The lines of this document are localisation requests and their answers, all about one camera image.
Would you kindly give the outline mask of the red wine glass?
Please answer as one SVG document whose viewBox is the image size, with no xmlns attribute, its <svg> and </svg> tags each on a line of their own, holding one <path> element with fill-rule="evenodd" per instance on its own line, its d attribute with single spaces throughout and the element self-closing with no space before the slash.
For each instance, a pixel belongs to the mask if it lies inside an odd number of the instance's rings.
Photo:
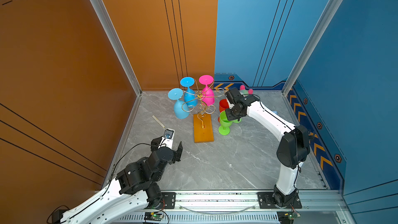
<svg viewBox="0 0 398 224">
<path fill-rule="evenodd" d="M 230 108 L 230 106 L 229 106 L 229 103 L 228 103 L 228 100 L 227 99 L 222 99 L 220 102 L 219 102 L 219 112 L 221 113 L 221 112 L 223 112 L 223 111 L 225 111 L 226 109 L 229 109 Z"/>
</svg>

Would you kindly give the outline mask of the green wine glass front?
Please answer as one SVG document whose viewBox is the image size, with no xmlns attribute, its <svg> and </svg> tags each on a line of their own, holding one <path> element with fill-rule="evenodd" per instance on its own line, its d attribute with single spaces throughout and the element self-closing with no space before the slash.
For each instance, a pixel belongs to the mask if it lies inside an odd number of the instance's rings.
<svg viewBox="0 0 398 224">
<path fill-rule="evenodd" d="M 226 111 L 222 111 L 219 116 L 220 127 L 218 129 L 221 135 L 228 135 L 230 133 L 231 121 L 228 121 Z"/>
</svg>

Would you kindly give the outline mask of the pink wine glass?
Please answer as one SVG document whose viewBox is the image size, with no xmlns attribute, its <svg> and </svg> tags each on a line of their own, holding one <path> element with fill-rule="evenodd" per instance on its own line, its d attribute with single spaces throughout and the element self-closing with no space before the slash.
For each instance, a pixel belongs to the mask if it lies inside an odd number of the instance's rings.
<svg viewBox="0 0 398 224">
<path fill-rule="evenodd" d="M 214 82 L 214 78 L 210 75 L 202 75 L 199 78 L 200 84 L 204 85 L 205 88 L 202 90 L 202 101 L 207 105 L 213 105 L 215 102 L 215 95 L 212 91 L 212 85 Z"/>
</svg>

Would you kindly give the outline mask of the blue wine glass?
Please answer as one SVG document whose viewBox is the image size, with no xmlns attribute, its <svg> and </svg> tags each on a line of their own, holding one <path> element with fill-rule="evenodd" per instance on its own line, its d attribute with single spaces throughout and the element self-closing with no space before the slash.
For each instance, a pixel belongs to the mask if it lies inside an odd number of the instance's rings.
<svg viewBox="0 0 398 224">
<path fill-rule="evenodd" d="M 174 88 L 169 91 L 168 98 L 175 101 L 174 113 L 178 119 L 185 119 L 189 116 L 189 109 L 184 101 L 181 99 L 184 92 L 179 88 Z"/>
<path fill-rule="evenodd" d="M 195 79 L 192 77 L 184 77 L 180 84 L 186 88 L 183 100 L 189 108 L 194 108 L 198 104 L 197 96 L 191 87 L 195 84 Z"/>
</svg>

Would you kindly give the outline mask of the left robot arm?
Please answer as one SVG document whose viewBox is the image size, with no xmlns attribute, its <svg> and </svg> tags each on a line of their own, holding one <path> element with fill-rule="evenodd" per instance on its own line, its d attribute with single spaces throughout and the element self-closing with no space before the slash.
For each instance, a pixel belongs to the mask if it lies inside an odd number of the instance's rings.
<svg viewBox="0 0 398 224">
<path fill-rule="evenodd" d="M 173 141 L 165 137 L 152 140 L 151 154 L 128 164 L 107 186 L 84 203 L 55 209 L 48 224 L 110 224 L 120 217 L 163 203 L 158 182 L 169 164 L 179 162 L 182 143 L 172 150 Z"/>
</svg>

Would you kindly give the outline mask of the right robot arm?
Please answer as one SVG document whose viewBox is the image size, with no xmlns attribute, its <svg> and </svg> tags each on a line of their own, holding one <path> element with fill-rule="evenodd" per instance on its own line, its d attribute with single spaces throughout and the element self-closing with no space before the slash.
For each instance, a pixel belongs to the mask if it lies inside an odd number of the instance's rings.
<svg viewBox="0 0 398 224">
<path fill-rule="evenodd" d="M 292 207 L 299 200 L 296 181 L 303 163 L 311 152 L 310 134 L 303 125 L 294 125 L 268 109 L 256 94 L 241 94 L 233 88 L 225 93 L 229 107 L 228 121 L 250 117 L 267 128 L 279 141 L 276 151 L 281 163 L 273 199 L 279 208 Z"/>
</svg>

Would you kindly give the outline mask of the wooden rack base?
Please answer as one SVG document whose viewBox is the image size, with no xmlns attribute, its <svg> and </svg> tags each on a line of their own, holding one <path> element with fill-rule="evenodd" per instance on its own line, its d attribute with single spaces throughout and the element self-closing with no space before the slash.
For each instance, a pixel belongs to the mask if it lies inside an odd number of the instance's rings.
<svg viewBox="0 0 398 224">
<path fill-rule="evenodd" d="M 194 142 L 208 143 L 214 141 L 211 115 L 195 114 L 193 116 Z"/>
</svg>

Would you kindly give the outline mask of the blue wine glass back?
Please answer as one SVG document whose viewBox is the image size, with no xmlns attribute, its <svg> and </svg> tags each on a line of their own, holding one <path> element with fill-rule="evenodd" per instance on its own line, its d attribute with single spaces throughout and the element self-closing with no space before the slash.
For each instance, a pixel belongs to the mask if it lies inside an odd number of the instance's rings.
<svg viewBox="0 0 398 224">
<path fill-rule="evenodd" d="M 186 88 L 183 100 L 189 108 L 194 108 L 198 104 L 197 96 L 191 87 L 195 84 L 195 79 L 192 77 L 184 77 L 180 84 Z"/>
</svg>

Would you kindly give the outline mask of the white plush bird toy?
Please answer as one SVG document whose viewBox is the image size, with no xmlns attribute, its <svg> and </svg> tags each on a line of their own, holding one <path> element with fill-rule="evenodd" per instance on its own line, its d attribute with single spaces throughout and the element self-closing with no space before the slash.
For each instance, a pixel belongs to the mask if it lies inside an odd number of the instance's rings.
<svg viewBox="0 0 398 224">
<path fill-rule="evenodd" d="M 247 95 L 247 94 L 253 94 L 254 91 L 252 89 L 247 89 L 245 85 L 240 85 L 239 92 L 242 95 Z"/>
</svg>

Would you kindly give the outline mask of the left circuit board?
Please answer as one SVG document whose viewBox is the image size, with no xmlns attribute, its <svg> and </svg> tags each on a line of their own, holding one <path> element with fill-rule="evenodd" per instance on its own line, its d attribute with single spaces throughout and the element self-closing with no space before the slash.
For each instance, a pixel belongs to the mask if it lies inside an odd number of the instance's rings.
<svg viewBox="0 0 398 224">
<path fill-rule="evenodd" d="M 165 220 L 165 215 L 163 213 L 145 212 L 143 223 L 144 224 L 159 224 L 164 220 Z"/>
</svg>

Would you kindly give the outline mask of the circuit board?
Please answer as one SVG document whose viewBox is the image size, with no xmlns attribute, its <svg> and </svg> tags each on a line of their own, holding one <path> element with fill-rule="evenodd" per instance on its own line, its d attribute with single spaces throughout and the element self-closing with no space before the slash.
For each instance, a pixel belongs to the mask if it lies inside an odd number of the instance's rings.
<svg viewBox="0 0 398 224">
<path fill-rule="evenodd" d="M 165 215 L 163 213 L 145 212 L 143 223 L 144 224 L 159 224 L 164 220 L 165 220 Z"/>
<path fill-rule="evenodd" d="M 298 212 L 277 212 L 280 224 L 293 224 L 295 219 L 301 217 Z"/>
</svg>

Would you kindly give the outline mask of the right circuit board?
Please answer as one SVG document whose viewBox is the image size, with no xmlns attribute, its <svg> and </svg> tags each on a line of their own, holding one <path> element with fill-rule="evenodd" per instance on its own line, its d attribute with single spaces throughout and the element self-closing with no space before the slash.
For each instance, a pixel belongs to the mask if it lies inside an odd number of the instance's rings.
<svg viewBox="0 0 398 224">
<path fill-rule="evenodd" d="M 295 219 L 301 217 L 298 212 L 277 212 L 280 224 L 293 224 Z"/>
</svg>

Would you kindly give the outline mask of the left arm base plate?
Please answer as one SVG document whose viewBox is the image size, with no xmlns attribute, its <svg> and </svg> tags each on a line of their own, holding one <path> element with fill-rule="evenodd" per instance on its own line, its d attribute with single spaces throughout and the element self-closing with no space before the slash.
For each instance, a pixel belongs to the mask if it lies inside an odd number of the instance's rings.
<svg viewBox="0 0 398 224">
<path fill-rule="evenodd" d="M 154 209 L 174 209 L 176 204 L 176 192 L 162 192 L 162 198 L 155 200 L 154 205 L 150 208 Z"/>
</svg>

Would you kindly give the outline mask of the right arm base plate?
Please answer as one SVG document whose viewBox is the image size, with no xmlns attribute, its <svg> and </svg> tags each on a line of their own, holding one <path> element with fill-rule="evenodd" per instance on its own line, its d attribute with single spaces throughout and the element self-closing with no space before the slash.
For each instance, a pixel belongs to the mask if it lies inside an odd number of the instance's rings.
<svg viewBox="0 0 398 224">
<path fill-rule="evenodd" d="M 299 198 L 299 191 L 295 190 L 289 195 L 283 195 L 280 192 L 258 192 L 258 202 L 260 209 L 271 208 L 294 208 L 301 209 L 302 203 Z"/>
</svg>

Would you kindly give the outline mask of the aluminium front rail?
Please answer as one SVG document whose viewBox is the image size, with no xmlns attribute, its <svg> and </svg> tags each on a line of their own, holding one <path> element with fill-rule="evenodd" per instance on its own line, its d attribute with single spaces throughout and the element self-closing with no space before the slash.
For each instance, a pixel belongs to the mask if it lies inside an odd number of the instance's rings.
<svg viewBox="0 0 398 224">
<path fill-rule="evenodd" d="M 354 224 L 336 190 L 301 190 L 302 208 L 260 209 L 258 192 L 269 190 L 176 190 L 174 209 L 130 212 L 111 224 L 143 224 L 145 212 L 165 215 L 160 224 L 279 224 L 277 212 L 298 212 L 294 224 Z"/>
</svg>

